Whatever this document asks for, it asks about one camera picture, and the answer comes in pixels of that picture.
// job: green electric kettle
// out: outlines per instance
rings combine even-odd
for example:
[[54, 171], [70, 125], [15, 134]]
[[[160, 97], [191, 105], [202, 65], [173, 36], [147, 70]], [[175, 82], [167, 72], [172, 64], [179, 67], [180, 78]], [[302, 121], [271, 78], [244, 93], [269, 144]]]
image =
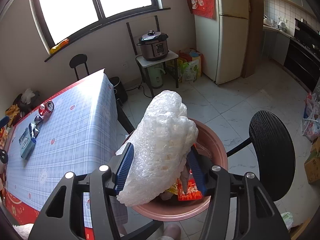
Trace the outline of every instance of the green electric kettle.
[[165, 71], [159, 67], [159, 65], [160, 64], [148, 67], [151, 85], [155, 89], [163, 86], [161, 71], [165, 74]]

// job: white wall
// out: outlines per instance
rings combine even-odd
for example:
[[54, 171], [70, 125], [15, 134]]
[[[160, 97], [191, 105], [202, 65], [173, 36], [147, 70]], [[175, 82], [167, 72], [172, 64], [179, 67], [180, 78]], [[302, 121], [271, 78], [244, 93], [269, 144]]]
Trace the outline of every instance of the white wall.
[[14, 85], [8, 83], [7, 79], [1, 75], [0, 87], [0, 119], [4, 117], [4, 112], [12, 105], [14, 99], [17, 97]]
[[[158, 15], [162, 32], [169, 35], [170, 50], [178, 52], [185, 47], [195, 47], [196, 33], [194, 16], [190, 14], [186, 0], [162, 0], [160, 11], [130, 18], [105, 26], [53, 56], [48, 62], [44, 45], [36, 29], [29, 0], [15, 0], [0, 22], [0, 69], [14, 84], [14, 92], [22, 93], [26, 88], [39, 90], [46, 99], [76, 81], [70, 59], [79, 53], [88, 56], [90, 73], [106, 68], [108, 77], [119, 76], [123, 83], [140, 78], [139, 68], [126, 26], [127, 21], [136, 21]], [[77, 68], [80, 78], [85, 68]]]

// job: tile floor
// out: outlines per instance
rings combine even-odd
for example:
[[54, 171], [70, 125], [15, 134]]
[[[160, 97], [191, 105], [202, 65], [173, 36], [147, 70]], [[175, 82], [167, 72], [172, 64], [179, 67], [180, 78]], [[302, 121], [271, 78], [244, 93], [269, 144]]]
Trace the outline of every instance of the tile floor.
[[[150, 92], [145, 85], [146, 94]], [[254, 75], [217, 86], [203, 76], [195, 83], [180, 84], [176, 89], [171, 77], [164, 78], [164, 86], [155, 90], [178, 92], [187, 106], [188, 117], [197, 119], [209, 126], [221, 139], [226, 151], [248, 138], [248, 127], [252, 116], [259, 110], [268, 110], [277, 115], [286, 125], [294, 144], [296, 172], [291, 189], [276, 202], [280, 213], [293, 213], [294, 224], [300, 224], [312, 217], [320, 204], [320, 188], [307, 182], [303, 163], [308, 158], [311, 143], [301, 134], [301, 117], [304, 110], [306, 91], [284, 70], [271, 61], [261, 63]], [[141, 90], [128, 92], [128, 102], [124, 111], [136, 127], [141, 121], [151, 98]], [[122, 144], [125, 130], [118, 123], [117, 142]], [[228, 158], [229, 172], [244, 174], [252, 171], [259, 174], [259, 167], [252, 145]], [[129, 220], [125, 224], [131, 232], [149, 221], [128, 208]], [[236, 201], [231, 199], [228, 232], [226, 239], [232, 239], [235, 226]], [[182, 239], [198, 240], [206, 216], [206, 211], [191, 219], [176, 222], [182, 230]]]

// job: red soda can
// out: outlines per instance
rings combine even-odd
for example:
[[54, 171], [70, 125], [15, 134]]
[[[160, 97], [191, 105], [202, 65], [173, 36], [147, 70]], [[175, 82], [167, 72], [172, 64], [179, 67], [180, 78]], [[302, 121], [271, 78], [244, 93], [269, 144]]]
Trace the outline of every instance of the red soda can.
[[54, 103], [52, 101], [48, 101], [40, 105], [39, 114], [46, 115], [51, 113], [53, 110], [54, 110]]

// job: bubble wrap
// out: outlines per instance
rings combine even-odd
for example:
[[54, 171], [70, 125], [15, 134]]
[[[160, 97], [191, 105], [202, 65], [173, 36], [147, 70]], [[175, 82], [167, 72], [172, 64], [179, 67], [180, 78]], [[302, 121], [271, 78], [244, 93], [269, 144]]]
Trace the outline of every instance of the bubble wrap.
[[126, 142], [133, 144], [134, 158], [118, 200], [126, 206], [141, 205], [168, 189], [180, 177], [197, 136], [196, 124], [187, 118], [178, 93], [165, 90], [153, 98]]

